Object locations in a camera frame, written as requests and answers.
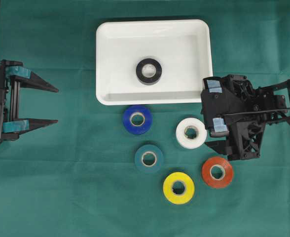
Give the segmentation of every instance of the tape roll hole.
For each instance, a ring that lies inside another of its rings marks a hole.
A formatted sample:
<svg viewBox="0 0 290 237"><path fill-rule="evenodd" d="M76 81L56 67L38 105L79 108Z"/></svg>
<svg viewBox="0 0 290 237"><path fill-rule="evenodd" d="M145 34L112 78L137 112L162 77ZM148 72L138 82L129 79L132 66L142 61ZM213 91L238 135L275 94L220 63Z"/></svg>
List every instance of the tape roll hole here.
<svg viewBox="0 0 290 237"><path fill-rule="evenodd" d="M142 155L142 163L147 167L152 167L157 162L157 155L154 152L148 151Z"/></svg>
<svg viewBox="0 0 290 237"><path fill-rule="evenodd" d="M198 129L195 126L188 126L184 130L184 135L187 139L193 140L198 137Z"/></svg>
<svg viewBox="0 0 290 237"><path fill-rule="evenodd" d="M181 196L185 193L185 183L183 181L177 180L172 185L172 190L175 195Z"/></svg>
<svg viewBox="0 0 290 237"><path fill-rule="evenodd" d="M145 122L145 116L140 112L132 113L130 116L130 122L133 126L142 126Z"/></svg>
<svg viewBox="0 0 290 237"><path fill-rule="evenodd" d="M225 169L219 164L215 164L210 169L210 175L215 180L221 180L225 177Z"/></svg>
<svg viewBox="0 0 290 237"><path fill-rule="evenodd" d="M156 72L156 67L151 63L147 63L142 67L142 74L146 78L152 78L156 74Z"/></svg>

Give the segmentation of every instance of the teal tape roll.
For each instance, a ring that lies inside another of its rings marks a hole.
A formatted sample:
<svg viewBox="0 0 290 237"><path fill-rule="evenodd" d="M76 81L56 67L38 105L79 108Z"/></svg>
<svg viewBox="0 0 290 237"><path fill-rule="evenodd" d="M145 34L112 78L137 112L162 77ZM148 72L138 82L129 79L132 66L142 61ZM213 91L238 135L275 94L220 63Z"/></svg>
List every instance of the teal tape roll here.
<svg viewBox="0 0 290 237"><path fill-rule="evenodd" d="M154 156L152 164L145 163L145 155L151 154ZM157 172L164 163L164 156L161 150L154 145L144 145L140 147L134 156L134 162L137 169L144 173L155 173Z"/></svg>

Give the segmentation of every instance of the green tablecloth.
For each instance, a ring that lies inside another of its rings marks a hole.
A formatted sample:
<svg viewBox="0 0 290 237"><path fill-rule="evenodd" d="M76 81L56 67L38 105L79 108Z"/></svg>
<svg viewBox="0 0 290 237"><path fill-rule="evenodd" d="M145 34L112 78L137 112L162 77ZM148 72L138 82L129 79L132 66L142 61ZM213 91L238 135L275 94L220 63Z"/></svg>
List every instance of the green tablecloth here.
<svg viewBox="0 0 290 237"><path fill-rule="evenodd" d="M201 104L148 106L151 130L129 134L126 106L95 96L95 32L105 21L202 19L210 27L214 75L247 75L255 87L290 77L290 1L1 0L0 60L18 60L59 88L21 90L20 117L56 125L0 146L0 237L290 237L290 127L266 129L260 159L232 162L229 187L201 179L206 145L185 150L175 138ZM161 148L165 165L140 173L134 153ZM173 171L190 175L186 205L165 200Z"/></svg>

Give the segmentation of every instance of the tape roll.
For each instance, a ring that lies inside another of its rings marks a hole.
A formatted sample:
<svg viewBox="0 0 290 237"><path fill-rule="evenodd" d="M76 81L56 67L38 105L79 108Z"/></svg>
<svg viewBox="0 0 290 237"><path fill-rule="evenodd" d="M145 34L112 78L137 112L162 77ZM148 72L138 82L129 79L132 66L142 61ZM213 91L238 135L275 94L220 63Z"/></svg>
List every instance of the tape roll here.
<svg viewBox="0 0 290 237"><path fill-rule="evenodd" d="M181 182L184 185L184 192L176 194L173 185ZM175 172L165 179L163 184L163 192L166 199L173 204L185 204L190 201L194 195L194 183L192 179L185 173Z"/></svg>
<svg viewBox="0 0 290 237"><path fill-rule="evenodd" d="M157 83L161 74L161 65L152 58L146 58L136 66L136 75L139 81L145 85L153 85Z"/></svg>
<svg viewBox="0 0 290 237"><path fill-rule="evenodd" d="M145 156L152 155L154 160L152 163L146 163ZM134 155L134 162L137 169L144 173L155 173L160 170L164 163L164 155L162 151L154 145L141 146Z"/></svg>
<svg viewBox="0 0 290 237"><path fill-rule="evenodd" d="M196 131L196 137L190 139L186 132L191 128ZM182 120L176 128L176 138L179 144L187 149L195 149L201 146L207 137L204 123L197 118L186 118Z"/></svg>
<svg viewBox="0 0 290 237"><path fill-rule="evenodd" d="M140 115L143 122L139 125L132 123L133 116ZM122 122L126 130L132 134L140 135L146 133L152 124L152 116L148 108L143 105L132 105L123 113Z"/></svg>
<svg viewBox="0 0 290 237"><path fill-rule="evenodd" d="M218 167L222 171L222 176L215 178L212 175L213 167ZM234 177L234 170L231 164L222 157L211 157L202 166L202 178L204 182L212 188L222 189L230 184Z"/></svg>

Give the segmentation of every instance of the white tape roll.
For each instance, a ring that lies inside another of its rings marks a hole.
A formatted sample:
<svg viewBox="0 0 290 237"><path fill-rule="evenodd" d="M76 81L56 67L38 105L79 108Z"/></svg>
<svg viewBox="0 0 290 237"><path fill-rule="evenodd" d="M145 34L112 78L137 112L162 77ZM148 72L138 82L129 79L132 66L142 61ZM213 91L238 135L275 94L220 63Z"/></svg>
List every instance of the white tape roll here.
<svg viewBox="0 0 290 237"><path fill-rule="evenodd" d="M196 137L191 139L185 133L192 128L196 131ZM204 123L196 118L186 118L182 120L176 129L176 137L181 146L187 149L195 149L201 146L207 137Z"/></svg>

